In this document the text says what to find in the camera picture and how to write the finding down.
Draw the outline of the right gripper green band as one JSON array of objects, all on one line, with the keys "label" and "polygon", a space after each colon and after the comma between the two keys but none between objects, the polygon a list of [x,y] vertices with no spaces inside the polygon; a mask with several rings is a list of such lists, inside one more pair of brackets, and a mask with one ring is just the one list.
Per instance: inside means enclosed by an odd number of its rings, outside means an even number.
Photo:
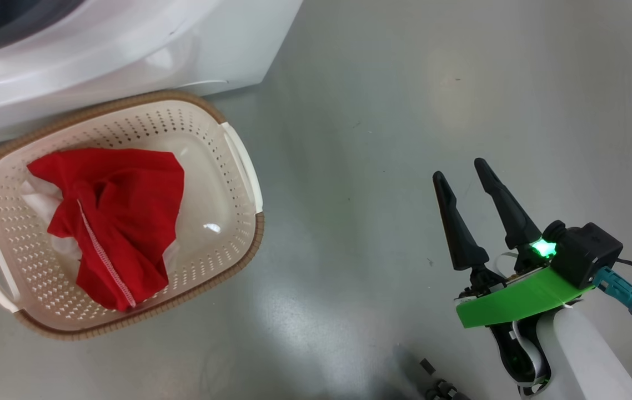
[{"label": "right gripper green band", "polygon": [[461,324],[491,332],[501,363],[523,397],[589,397],[594,373],[585,352],[594,348],[594,335],[570,304],[591,287],[593,254],[565,241],[542,256],[538,245],[529,246],[541,239],[541,232],[508,187],[485,159],[476,158],[474,167],[504,226],[506,246],[527,246],[520,256],[534,262],[534,268],[514,278],[487,268],[486,250],[458,212],[445,175],[435,172],[433,186],[453,269],[470,271],[470,285],[456,307]]}]

